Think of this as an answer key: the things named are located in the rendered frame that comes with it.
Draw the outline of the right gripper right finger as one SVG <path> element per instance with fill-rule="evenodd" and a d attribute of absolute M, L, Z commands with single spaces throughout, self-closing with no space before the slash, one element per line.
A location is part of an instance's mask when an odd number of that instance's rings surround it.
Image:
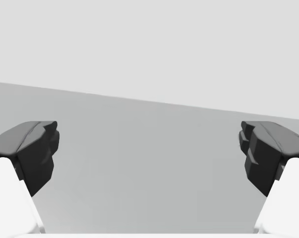
<path fill-rule="evenodd" d="M 266 197 L 256 234 L 299 234 L 299 135 L 271 121 L 242 121 L 248 180 Z"/>

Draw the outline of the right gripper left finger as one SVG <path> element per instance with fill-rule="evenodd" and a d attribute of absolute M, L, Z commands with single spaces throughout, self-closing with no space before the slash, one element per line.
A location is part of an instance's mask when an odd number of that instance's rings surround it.
<path fill-rule="evenodd" d="M 44 234 L 33 196 L 51 179 L 56 121 L 23 122 L 0 135 L 0 234 Z"/>

